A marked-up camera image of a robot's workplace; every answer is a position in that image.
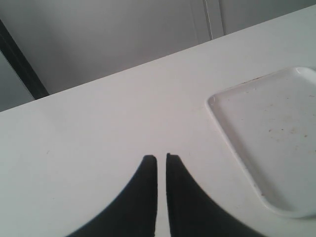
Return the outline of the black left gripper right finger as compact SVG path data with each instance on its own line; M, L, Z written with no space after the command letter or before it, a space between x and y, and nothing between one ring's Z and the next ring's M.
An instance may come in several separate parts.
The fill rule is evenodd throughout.
M173 237L250 237L252 230L220 208L178 155L166 155L166 196Z

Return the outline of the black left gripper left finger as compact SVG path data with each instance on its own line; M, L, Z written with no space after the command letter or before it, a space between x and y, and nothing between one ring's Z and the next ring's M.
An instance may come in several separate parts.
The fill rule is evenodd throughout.
M158 167L153 155L143 157L120 194L71 237L153 237L158 209Z

